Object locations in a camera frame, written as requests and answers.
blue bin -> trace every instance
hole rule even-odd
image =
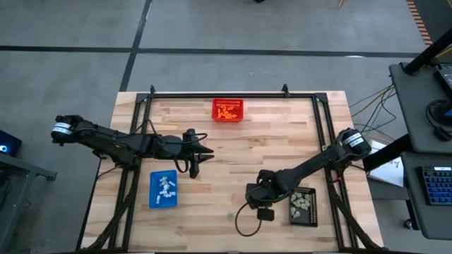
[[[163,187],[160,186],[160,179],[166,176],[167,182],[173,182],[176,186],[169,186],[168,192],[174,191],[176,195],[171,198],[165,198],[160,195],[160,203],[157,204],[157,196],[160,191],[163,191]],[[149,208],[166,208],[177,206],[177,172],[176,170],[154,171],[150,173],[149,184]]]

black tray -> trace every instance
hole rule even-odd
[[[301,193],[304,195],[309,194],[311,196],[311,205],[308,207],[308,210],[297,209],[299,211],[300,216],[297,218],[292,218],[290,215],[290,208],[292,207],[292,203],[290,202],[290,198],[293,193]],[[316,199],[316,189],[314,188],[305,188],[305,187],[296,187],[289,195],[289,223],[302,225],[302,226],[312,226],[317,227],[317,199]]]

cable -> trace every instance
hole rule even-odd
[[[239,213],[248,205],[248,202],[245,203],[245,205],[242,205],[242,207],[237,211],[237,214],[235,215],[235,229],[237,230],[237,233],[240,234],[240,236],[245,236],[245,237],[250,237],[250,236],[254,236],[255,234],[257,234],[257,232],[259,231],[259,229],[261,229],[262,226],[262,219],[259,220],[259,226],[257,227],[257,229],[255,230],[255,232],[251,233],[251,234],[243,234],[240,230],[239,230],[239,225],[237,224],[237,220],[239,219]]]
[[[451,50],[452,50],[452,47],[449,47],[448,49],[444,50],[443,52],[437,54],[437,55],[435,56],[435,58],[443,57],[443,56],[447,55]]]
[[[96,181],[97,181],[101,176],[103,176],[103,175],[105,175],[106,173],[109,173],[109,172],[111,172],[111,171],[113,171],[113,170],[115,170],[115,169],[117,169],[117,168],[119,168],[119,167],[120,167],[120,166],[114,166],[114,168],[108,169],[107,171],[102,172],[100,175],[98,175],[98,176],[96,177]]]
[[[189,170],[189,161],[187,159],[184,159],[185,162],[185,170],[182,171],[182,169],[179,167],[179,162],[177,161],[177,158],[174,159],[174,163],[176,164],[177,171],[181,173],[186,173]]]
[[[364,110],[366,110],[368,107],[370,107],[372,105],[372,103],[374,103],[378,98],[380,97],[384,97],[384,94],[386,94],[386,92],[388,92],[389,90],[392,90],[393,86],[389,86],[388,89],[386,89],[386,91],[380,93],[377,97],[375,97],[370,103],[368,103],[368,105],[366,105],[363,109],[359,110],[358,112],[354,113],[352,115],[352,117],[355,117],[356,115],[358,115],[359,113],[363,112]]]
[[[351,164],[350,166],[355,167],[355,168],[357,168],[357,169],[366,170],[366,169],[364,169],[363,167],[357,166],[357,165],[355,165],[355,164]]]
[[[150,119],[148,119],[147,121],[149,121],[150,127],[152,128],[154,134],[157,135],[158,140],[160,140],[160,141],[162,141],[162,142],[164,142],[166,144],[188,145],[188,144],[192,144],[192,143],[197,143],[197,142],[207,138],[207,136],[208,136],[207,133],[194,133],[194,134],[193,133],[187,133],[186,135],[193,135],[193,136],[202,135],[203,137],[202,138],[198,138],[198,140],[192,140],[192,141],[186,141],[186,142],[168,142],[168,141],[164,140],[163,138],[161,138],[158,135],[157,131],[154,128],[153,122]]]
[[[365,131],[366,131],[366,127],[369,125],[370,121],[371,121],[372,118],[374,117],[375,112],[376,112],[376,110],[378,109],[378,106],[379,106],[380,104],[383,103],[384,95],[385,95],[390,89],[391,89],[391,88],[388,88],[388,89],[387,89],[386,91],[384,91],[384,93],[382,94],[381,101],[380,101],[379,104],[375,107],[374,112],[372,112],[372,115],[370,116],[369,120],[368,120],[367,123],[364,125],[364,128],[362,129],[362,132],[365,132]]]
[[[380,127],[382,127],[382,126],[385,126],[386,124],[392,123],[394,120],[395,120],[395,119],[391,119],[391,120],[389,120],[389,121],[387,121],[387,122],[381,124],[380,126],[376,127],[375,130],[378,129],[378,128],[380,128]]]
[[[362,123],[353,123],[353,125],[364,126],[364,124],[362,124]],[[395,138],[391,137],[390,135],[384,133],[383,131],[377,130],[377,129],[369,127],[369,126],[367,126],[367,128],[369,129],[368,131],[376,131],[376,132],[378,132],[378,133],[380,133],[382,135],[385,135],[386,137],[390,138],[392,141],[396,140]]]
[[[351,107],[353,107],[353,106],[359,104],[360,102],[362,102],[362,101],[364,101],[364,100],[366,100],[366,99],[369,99],[370,97],[372,97],[372,96],[378,94],[379,92],[383,92],[384,90],[388,89],[390,86],[392,86],[392,85],[389,85],[389,86],[387,86],[387,87],[385,87],[385,88],[383,88],[383,89],[381,89],[381,90],[379,90],[379,91],[376,91],[375,93],[373,93],[373,94],[371,94],[371,95],[365,97],[364,99],[360,99],[358,102],[355,102],[354,104],[350,105],[349,108],[351,108]]]
[[[394,96],[394,95],[396,94],[395,92],[394,92],[393,94],[391,94],[392,92],[394,92],[394,90],[392,90],[392,91],[389,92],[389,95],[388,95],[387,98],[384,100],[383,104],[386,103],[386,100],[387,100],[387,99],[391,98],[392,96]],[[380,112],[381,112],[382,109],[383,109],[383,107],[380,107],[380,108],[379,108],[379,111],[376,113],[376,116],[375,116],[374,120],[370,123],[370,126],[369,126],[369,127],[372,127],[372,126],[374,125],[374,123],[375,123],[376,119],[379,117]]]

desk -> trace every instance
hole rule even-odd
[[[110,128],[129,132],[135,98],[135,92],[118,94]],[[328,92],[328,100],[336,132],[351,127],[345,93]],[[152,100],[150,119],[160,134],[181,135],[188,128],[206,132],[209,136],[201,143],[215,150],[215,158],[200,164],[196,179],[178,173],[179,204],[163,210],[148,207],[149,175],[152,171],[174,169],[174,162],[143,160],[129,251],[337,250],[323,170],[304,179],[300,185],[316,189],[318,228],[290,226],[287,200],[273,205],[275,221],[263,222],[257,235],[242,237],[234,227],[234,215],[245,203],[245,185],[256,180],[260,169],[292,168],[320,152],[311,100],[245,99],[244,120],[240,123],[212,121],[211,102],[212,99]],[[112,167],[112,162],[104,161],[100,173]],[[98,180],[82,247],[89,246],[111,219],[120,176],[117,170]],[[372,240],[382,246],[366,174],[350,167],[345,171],[345,178],[353,215]],[[341,224],[347,238],[343,217]],[[256,211],[245,208],[239,217],[241,230],[249,233],[257,225]],[[124,219],[119,227],[119,238],[122,238],[123,227]]]
[[[408,134],[395,140],[384,149],[369,155],[363,161],[366,171],[371,171],[401,156],[403,152],[407,152],[402,160],[405,167],[405,183],[410,185],[408,186],[410,196],[407,201],[408,210],[411,220],[418,223],[414,228],[417,229],[417,226],[420,226],[419,229],[427,238],[445,239],[449,237],[450,239],[452,236],[442,234],[450,227],[437,223],[439,222],[437,220],[443,218],[439,214],[446,216],[445,214],[450,213],[451,207],[427,206],[414,172],[415,167],[426,163],[435,165],[436,161],[446,162],[445,159],[438,159],[444,157],[439,154],[452,154],[452,143],[440,141],[435,137],[434,129],[425,116],[425,108],[430,102],[436,99],[448,99],[434,79],[433,74],[436,70],[435,67],[423,66],[416,75],[408,75],[400,64],[393,64],[389,67]],[[424,161],[419,160],[417,156],[423,158]]]
[[[408,194],[413,206],[413,222],[428,239],[452,240],[452,221],[448,219],[451,214],[450,206],[427,205],[421,187],[417,167],[438,166],[450,167],[452,158],[447,155],[429,155],[414,152],[402,153],[405,182],[408,185]]]
[[[435,67],[424,66],[417,75],[408,75],[400,64],[389,66],[408,134],[369,155],[364,160],[366,170],[399,157],[403,151],[452,154],[452,144],[434,136],[434,129],[425,116],[425,108],[430,102],[448,99],[433,77],[436,70]]]

red plastic container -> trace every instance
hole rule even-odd
[[[219,122],[240,122],[243,119],[243,100],[213,99],[212,119]]]

